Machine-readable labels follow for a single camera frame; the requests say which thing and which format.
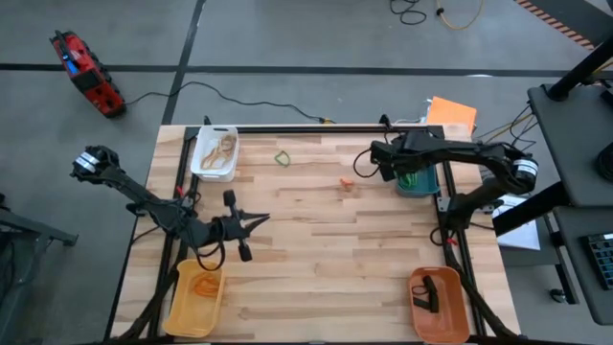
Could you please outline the white plastic basket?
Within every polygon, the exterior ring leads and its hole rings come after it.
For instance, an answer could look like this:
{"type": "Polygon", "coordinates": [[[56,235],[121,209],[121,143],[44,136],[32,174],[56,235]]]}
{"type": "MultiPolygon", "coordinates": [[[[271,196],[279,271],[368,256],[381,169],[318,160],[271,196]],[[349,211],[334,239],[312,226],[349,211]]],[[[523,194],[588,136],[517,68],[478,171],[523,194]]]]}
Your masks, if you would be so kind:
{"type": "Polygon", "coordinates": [[[235,126],[202,126],[196,135],[191,172],[202,181],[231,182],[238,155],[238,129],[235,126]]]}

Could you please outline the yellow plastic basket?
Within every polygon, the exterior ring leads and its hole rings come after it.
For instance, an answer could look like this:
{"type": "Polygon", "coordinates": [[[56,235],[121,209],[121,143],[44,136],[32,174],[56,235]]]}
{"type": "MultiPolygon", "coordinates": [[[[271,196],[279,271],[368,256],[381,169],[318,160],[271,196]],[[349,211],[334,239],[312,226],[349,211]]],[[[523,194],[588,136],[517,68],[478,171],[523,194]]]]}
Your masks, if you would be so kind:
{"type": "Polygon", "coordinates": [[[163,330],[177,337],[203,338],[216,326],[220,315],[221,302],[225,288],[225,274],[215,265],[203,262],[203,269],[197,259],[182,261],[178,267],[176,290],[170,307],[169,317],[163,323],[163,330]],[[219,292],[216,299],[202,297],[194,293],[194,278],[202,272],[213,272],[219,279],[219,292]]]}

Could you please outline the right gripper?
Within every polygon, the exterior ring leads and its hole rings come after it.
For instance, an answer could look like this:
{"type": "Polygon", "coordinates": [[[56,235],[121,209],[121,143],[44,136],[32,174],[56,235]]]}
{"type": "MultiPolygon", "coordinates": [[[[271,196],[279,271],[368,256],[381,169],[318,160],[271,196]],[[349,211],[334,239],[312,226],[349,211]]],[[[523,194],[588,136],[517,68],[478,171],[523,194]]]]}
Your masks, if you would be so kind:
{"type": "Polygon", "coordinates": [[[390,143],[372,141],[370,162],[378,166],[385,182],[407,173],[415,173],[433,165],[428,157],[427,142],[431,138],[425,130],[401,132],[390,143]]]}

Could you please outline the black round object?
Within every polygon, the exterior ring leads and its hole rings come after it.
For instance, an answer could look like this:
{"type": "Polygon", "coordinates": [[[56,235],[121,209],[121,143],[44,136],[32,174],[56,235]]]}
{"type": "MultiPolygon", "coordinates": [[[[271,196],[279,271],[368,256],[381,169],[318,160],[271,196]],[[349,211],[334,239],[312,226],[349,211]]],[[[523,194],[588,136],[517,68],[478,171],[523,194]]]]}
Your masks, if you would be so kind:
{"type": "Polygon", "coordinates": [[[613,142],[599,152],[595,168],[600,177],[613,183],[613,142]]]}

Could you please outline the keyboard with coloured keys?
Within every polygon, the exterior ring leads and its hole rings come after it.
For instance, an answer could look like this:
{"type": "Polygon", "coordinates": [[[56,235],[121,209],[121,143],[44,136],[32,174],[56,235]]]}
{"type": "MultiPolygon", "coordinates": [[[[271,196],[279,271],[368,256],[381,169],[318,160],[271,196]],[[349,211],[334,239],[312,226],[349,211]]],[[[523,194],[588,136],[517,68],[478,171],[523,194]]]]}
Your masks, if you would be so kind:
{"type": "Polygon", "coordinates": [[[584,238],[590,264],[605,290],[613,290],[613,233],[584,238]]]}

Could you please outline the orange paper sheet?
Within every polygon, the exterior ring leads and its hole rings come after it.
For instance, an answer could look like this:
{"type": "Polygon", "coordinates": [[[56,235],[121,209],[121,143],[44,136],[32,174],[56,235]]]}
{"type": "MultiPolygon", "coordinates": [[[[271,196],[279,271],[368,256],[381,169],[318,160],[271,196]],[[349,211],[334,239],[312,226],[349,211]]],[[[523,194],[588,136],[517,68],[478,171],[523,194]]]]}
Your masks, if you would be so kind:
{"type": "Polygon", "coordinates": [[[466,125],[468,132],[472,133],[475,129],[476,117],[476,108],[435,96],[428,107],[425,122],[427,124],[466,125]]]}

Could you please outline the grey side desk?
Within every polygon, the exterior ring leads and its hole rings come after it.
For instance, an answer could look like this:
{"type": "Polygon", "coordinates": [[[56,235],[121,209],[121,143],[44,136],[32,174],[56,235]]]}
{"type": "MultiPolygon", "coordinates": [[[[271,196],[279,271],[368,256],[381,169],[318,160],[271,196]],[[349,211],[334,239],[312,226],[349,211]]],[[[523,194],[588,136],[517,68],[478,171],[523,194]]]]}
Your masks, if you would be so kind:
{"type": "Polygon", "coordinates": [[[593,320],[613,326],[613,289],[601,286],[582,242],[613,233],[613,182],[596,170],[598,154],[613,144],[613,106],[601,98],[603,91],[578,87],[557,102],[540,86],[529,89],[528,97],[568,198],[552,209],[559,236],[593,320]]]}

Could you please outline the black slanted pole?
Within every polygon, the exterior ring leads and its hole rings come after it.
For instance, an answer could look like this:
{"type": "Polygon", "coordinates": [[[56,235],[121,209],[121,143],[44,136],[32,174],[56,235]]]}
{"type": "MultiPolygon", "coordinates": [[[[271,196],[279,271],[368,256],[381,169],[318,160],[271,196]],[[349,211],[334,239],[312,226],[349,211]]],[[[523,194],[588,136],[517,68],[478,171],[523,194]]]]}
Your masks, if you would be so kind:
{"type": "Polygon", "coordinates": [[[600,71],[611,58],[613,58],[613,34],[557,83],[545,88],[547,96],[557,102],[566,100],[575,86],[600,71]]]}

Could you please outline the black metal table frame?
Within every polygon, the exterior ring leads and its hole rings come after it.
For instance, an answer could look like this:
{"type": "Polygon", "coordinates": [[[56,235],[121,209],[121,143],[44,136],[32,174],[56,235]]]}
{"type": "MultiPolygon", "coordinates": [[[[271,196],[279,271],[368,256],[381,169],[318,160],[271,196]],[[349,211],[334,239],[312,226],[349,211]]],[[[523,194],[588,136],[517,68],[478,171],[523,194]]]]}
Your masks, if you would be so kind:
{"type": "MultiPolygon", "coordinates": [[[[407,279],[415,268],[444,265],[429,240],[437,226],[433,197],[400,197],[378,176],[360,179],[354,157],[382,140],[378,125],[245,126],[231,183],[198,183],[196,212],[204,221],[228,214],[222,193],[238,207],[269,213],[249,239],[253,261],[242,263],[236,242],[226,244],[220,317],[203,342],[417,342],[407,279]],[[291,158],[284,168],[274,156],[291,158]],[[341,178],[354,182],[351,188],[341,178]]],[[[176,194],[188,126],[162,126],[147,187],[176,194]]],[[[491,230],[466,231],[478,289],[507,327],[519,333],[501,253],[491,230]]],[[[147,235],[128,251],[108,335],[127,331],[155,291],[164,233],[147,235]]]]}

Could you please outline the black metal bar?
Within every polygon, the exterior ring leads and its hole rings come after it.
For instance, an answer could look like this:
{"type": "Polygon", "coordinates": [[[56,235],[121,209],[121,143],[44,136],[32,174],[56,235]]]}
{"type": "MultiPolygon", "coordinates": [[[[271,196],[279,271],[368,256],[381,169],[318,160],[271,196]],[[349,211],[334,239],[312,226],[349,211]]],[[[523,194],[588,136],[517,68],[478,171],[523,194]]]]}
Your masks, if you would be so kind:
{"type": "Polygon", "coordinates": [[[557,206],[569,204],[565,187],[561,182],[557,182],[495,217],[492,220],[495,234],[497,237],[503,236],[525,223],[548,214],[557,206]]]}

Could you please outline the teal plastic basket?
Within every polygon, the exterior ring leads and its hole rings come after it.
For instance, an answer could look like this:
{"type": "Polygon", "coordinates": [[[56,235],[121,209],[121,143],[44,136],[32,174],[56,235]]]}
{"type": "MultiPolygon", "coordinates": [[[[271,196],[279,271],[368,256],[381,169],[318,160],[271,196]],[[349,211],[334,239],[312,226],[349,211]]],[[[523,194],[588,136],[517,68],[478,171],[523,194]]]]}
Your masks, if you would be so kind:
{"type": "Polygon", "coordinates": [[[418,185],[411,190],[403,190],[398,186],[398,178],[397,177],[397,185],[396,191],[400,196],[403,197],[427,197],[431,195],[435,195],[440,191],[440,186],[437,180],[436,168],[434,166],[430,166],[428,168],[422,169],[418,172],[415,172],[418,176],[418,185]]]}

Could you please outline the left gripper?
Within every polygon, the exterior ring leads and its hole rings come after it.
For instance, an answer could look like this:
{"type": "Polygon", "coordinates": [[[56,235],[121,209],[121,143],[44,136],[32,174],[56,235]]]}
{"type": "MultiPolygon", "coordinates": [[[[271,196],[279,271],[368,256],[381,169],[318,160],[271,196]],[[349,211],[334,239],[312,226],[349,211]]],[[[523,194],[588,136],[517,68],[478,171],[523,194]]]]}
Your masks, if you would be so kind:
{"type": "Polygon", "coordinates": [[[225,262],[225,243],[231,241],[238,242],[239,258],[243,262],[253,260],[253,255],[247,239],[251,233],[261,224],[270,219],[269,214],[247,213],[237,206],[236,194],[233,190],[226,190],[222,194],[223,203],[229,209],[229,216],[212,218],[204,223],[204,228],[197,231],[197,247],[204,247],[214,244],[214,252],[221,254],[220,261],[225,262]]]}

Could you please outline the orange plastic basket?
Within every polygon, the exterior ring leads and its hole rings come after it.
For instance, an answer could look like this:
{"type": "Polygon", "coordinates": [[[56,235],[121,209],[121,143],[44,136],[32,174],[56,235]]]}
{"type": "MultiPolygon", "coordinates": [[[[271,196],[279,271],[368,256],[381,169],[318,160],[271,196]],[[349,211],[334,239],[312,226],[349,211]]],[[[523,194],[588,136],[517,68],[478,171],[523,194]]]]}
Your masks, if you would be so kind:
{"type": "Polygon", "coordinates": [[[468,340],[470,328],[466,316],[463,288],[459,274],[447,266],[419,267],[407,280],[408,302],[416,334],[425,343],[461,344],[468,340]],[[422,278],[430,275],[439,297],[440,310],[432,313],[413,304],[417,297],[428,301],[428,293],[414,295],[412,286],[423,286],[422,278]]]}

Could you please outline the white paper sheet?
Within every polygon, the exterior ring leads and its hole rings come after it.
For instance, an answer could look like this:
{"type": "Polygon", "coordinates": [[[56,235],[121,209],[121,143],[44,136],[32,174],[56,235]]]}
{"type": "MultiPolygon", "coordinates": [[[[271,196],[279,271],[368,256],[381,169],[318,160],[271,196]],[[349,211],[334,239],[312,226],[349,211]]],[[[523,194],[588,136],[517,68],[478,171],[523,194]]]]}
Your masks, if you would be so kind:
{"type": "Polygon", "coordinates": [[[532,220],[504,235],[498,235],[497,241],[501,246],[538,251],[540,249],[540,240],[538,238],[536,221],[532,220]]]}

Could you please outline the grey metal stand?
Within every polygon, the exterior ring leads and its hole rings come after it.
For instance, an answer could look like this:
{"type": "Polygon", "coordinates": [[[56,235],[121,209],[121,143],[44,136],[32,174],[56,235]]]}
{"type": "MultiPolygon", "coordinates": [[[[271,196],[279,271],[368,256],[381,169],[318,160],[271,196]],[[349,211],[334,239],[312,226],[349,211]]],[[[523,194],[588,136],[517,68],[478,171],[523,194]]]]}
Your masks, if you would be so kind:
{"type": "Polygon", "coordinates": [[[14,213],[0,193],[0,345],[14,339],[25,294],[32,284],[42,254],[52,242],[74,246],[78,235],[14,213]]]}

